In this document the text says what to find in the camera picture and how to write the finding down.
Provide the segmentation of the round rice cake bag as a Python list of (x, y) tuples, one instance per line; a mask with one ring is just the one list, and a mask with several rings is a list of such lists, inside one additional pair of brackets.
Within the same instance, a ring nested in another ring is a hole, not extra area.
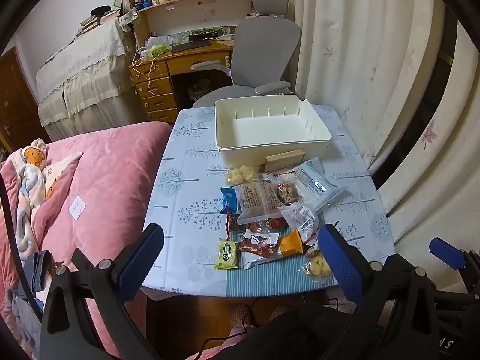
[(333, 277), (331, 268), (321, 252), (307, 254), (306, 261), (301, 265), (299, 272), (317, 283), (325, 283)]

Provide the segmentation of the orange snack packet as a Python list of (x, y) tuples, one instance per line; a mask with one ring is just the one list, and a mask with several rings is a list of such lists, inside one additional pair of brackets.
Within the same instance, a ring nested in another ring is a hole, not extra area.
[(301, 254), (304, 249), (304, 243), (300, 237), (299, 231), (295, 229), (290, 234), (282, 236), (278, 244), (282, 257), (290, 257), (295, 254)]

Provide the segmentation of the white red printed packet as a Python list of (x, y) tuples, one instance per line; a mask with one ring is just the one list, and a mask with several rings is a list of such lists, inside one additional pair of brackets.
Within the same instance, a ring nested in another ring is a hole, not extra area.
[(306, 243), (317, 233), (319, 219), (315, 210), (308, 204), (294, 203), (280, 209), (283, 219), (291, 230), (297, 230), (302, 242)]

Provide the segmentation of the white red snack packet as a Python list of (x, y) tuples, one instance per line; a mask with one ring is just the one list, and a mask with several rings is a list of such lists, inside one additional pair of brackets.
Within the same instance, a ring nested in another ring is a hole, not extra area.
[(249, 270), (254, 266), (281, 259), (280, 239), (276, 232), (261, 233), (247, 229), (238, 248), (239, 267)]

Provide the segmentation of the green snack packet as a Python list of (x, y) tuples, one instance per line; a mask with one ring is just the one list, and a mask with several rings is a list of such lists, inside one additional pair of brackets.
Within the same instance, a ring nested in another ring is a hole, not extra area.
[(216, 270), (235, 270), (239, 268), (238, 260), (237, 243), (226, 239), (220, 239), (214, 268)]

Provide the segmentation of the nut bar clear packet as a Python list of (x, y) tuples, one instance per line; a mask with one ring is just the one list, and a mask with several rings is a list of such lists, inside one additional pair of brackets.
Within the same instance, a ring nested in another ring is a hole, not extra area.
[(306, 179), (295, 169), (273, 172), (270, 180), (276, 187), (279, 200), (290, 206), (295, 203), (307, 203), (313, 200)]

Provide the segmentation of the clear pack brown text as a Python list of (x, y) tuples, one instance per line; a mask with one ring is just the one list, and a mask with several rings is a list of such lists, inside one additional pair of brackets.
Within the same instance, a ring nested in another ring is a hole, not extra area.
[(283, 203), (273, 184), (264, 181), (241, 184), (235, 188), (235, 192), (240, 210), (240, 225), (281, 218)]

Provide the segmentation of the blue snowflake candy wrapper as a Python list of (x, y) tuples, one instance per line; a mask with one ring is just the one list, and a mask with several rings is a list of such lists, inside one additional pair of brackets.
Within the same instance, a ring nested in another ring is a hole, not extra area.
[(233, 187), (221, 188), (222, 194), (222, 214), (236, 214), (238, 213), (238, 200), (236, 189)]

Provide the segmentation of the tan wafer cracker pack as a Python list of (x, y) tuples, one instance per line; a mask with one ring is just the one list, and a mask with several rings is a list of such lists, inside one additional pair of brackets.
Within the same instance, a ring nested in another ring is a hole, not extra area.
[(301, 164), (305, 158), (305, 151), (291, 150), (280, 154), (269, 155), (265, 158), (264, 171), (273, 172)]

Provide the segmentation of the clear bag pale puffs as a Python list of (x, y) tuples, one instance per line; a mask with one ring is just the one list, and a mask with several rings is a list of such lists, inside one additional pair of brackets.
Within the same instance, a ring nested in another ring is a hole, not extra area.
[(237, 186), (249, 184), (258, 180), (258, 174), (252, 166), (242, 165), (234, 167), (226, 173), (226, 183), (228, 186)]

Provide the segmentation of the dark red snack packet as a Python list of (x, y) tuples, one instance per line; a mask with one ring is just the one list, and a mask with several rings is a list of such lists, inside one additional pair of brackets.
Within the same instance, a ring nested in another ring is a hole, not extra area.
[(238, 214), (227, 214), (225, 228), (228, 235), (231, 233), (244, 235), (247, 230), (252, 233), (279, 233), (287, 228), (287, 222), (283, 218), (265, 219), (247, 224), (239, 224), (238, 219)]

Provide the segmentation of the pink quilt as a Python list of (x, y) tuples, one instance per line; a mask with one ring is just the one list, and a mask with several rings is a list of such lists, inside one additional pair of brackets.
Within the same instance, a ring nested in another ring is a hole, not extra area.
[[(147, 204), (171, 127), (144, 122), (71, 136), (46, 144), (47, 159), (58, 162), (83, 153), (67, 198), (48, 228), (40, 250), (73, 268), (72, 255), (83, 252), (93, 264), (115, 259), (143, 231)], [(7, 159), (1, 164), (13, 222), (19, 182)]]

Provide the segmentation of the cartoon print blanket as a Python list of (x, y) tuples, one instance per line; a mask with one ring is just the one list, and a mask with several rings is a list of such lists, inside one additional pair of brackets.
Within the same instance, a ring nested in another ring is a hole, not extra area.
[(38, 138), (8, 158), (19, 182), (14, 229), (22, 263), (40, 250), (64, 205), (83, 153), (75, 152), (58, 162), (51, 162), (47, 155), (47, 144)]

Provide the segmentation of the brown wooden door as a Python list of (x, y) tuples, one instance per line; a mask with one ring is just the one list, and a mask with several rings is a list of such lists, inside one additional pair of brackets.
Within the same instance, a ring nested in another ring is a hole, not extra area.
[(38, 105), (20, 67), (16, 48), (1, 57), (1, 144), (12, 153), (37, 138), (50, 143)]

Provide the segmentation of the lace covered cabinet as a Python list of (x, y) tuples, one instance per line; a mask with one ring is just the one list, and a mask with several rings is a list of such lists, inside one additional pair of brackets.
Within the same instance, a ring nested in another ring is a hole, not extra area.
[(146, 119), (129, 65), (135, 43), (116, 19), (52, 55), (36, 75), (41, 126), (52, 141)]

